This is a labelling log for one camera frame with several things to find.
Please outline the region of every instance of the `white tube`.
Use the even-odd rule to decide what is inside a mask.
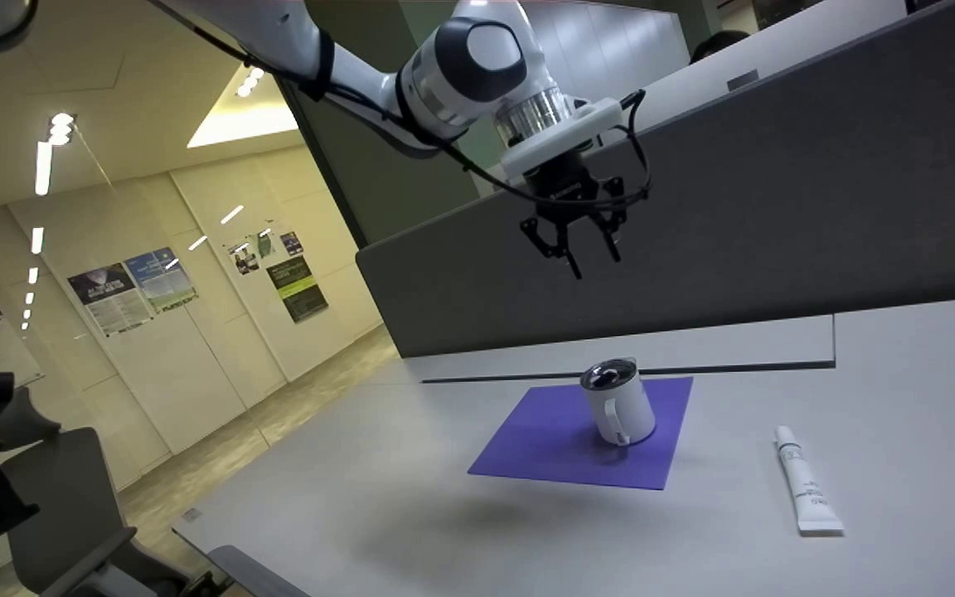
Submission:
[[[775,456],[796,502],[799,535],[846,535],[833,502],[820,487],[799,439],[788,429],[775,429]]]
[[[54,147],[35,143],[35,195],[49,193]]]

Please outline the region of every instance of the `fluorescent light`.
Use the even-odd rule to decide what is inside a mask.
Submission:
[[[68,129],[55,129],[55,126],[49,129],[49,147],[68,147],[68,141],[71,141]]]
[[[256,69],[239,66],[214,108],[206,114],[201,126],[190,135],[185,149],[295,133],[297,120],[286,108],[277,87],[268,87],[265,80],[256,83]]]
[[[49,167],[54,167],[54,147],[35,143],[35,195],[49,193]]]
[[[251,66],[248,78],[239,83],[239,97],[251,97],[265,69]]]
[[[41,251],[41,225],[32,225],[32,257]]]
[[[190,243],[190,249],[195,251],[200,245],[206,245],[207,235],[200,235],[195,243]]]
[[[228,209],[218,225],[232,223],[246,206]]]

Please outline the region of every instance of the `cylindrical cup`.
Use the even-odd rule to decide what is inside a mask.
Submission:
[[[591,365],[581,387],[606,445],[638,445],[652,430],[655,422],[637,362],[609,359]]]

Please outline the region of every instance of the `white table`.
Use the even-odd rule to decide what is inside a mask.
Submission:
[[[313,597],[955,593],[955,306],[837,317],[837,365],[697,377],[665,492],[467,477],[531,383],[362,393],[176,532]],[[846,537],[799,537],[771,429]]]

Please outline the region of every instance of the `gray wall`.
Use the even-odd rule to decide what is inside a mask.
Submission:
[[[358,257],[404,356],[955,299],[955,4],[642,135],[612,265],[542,261],[512,198]],[[632,172],[622,149],[601,167]]]

